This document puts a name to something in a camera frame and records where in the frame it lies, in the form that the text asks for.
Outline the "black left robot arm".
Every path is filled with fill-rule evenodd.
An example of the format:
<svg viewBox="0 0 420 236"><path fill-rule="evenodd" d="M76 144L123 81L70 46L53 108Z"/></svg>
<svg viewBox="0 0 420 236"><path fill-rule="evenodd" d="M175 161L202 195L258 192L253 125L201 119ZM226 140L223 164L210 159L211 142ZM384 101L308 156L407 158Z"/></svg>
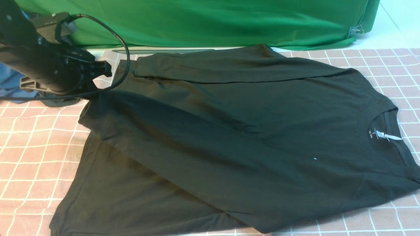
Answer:
<svg viewBox="0 0 420 236"><path fill-rule="evenodd" d="M1 1L1 63L23 74L21 89L44 100L88 97L98 90L94 79L112 76L108 62L65 39L79 18L60 12L28 19L16 1Z"/></svg>

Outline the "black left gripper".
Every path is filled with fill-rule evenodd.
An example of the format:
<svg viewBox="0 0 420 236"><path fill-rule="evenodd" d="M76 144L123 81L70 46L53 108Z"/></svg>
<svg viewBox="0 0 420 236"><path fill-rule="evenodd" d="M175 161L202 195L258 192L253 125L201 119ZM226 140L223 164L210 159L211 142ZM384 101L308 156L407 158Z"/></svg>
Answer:
<svg viewBox="0 0 420 236"><path fill-rule="evenodd" d="M62 54L57 49L37 47L24 59L20 88L54 94L97 94L93 77L111 77L112 67L107 61L80 59Z"/></svg>

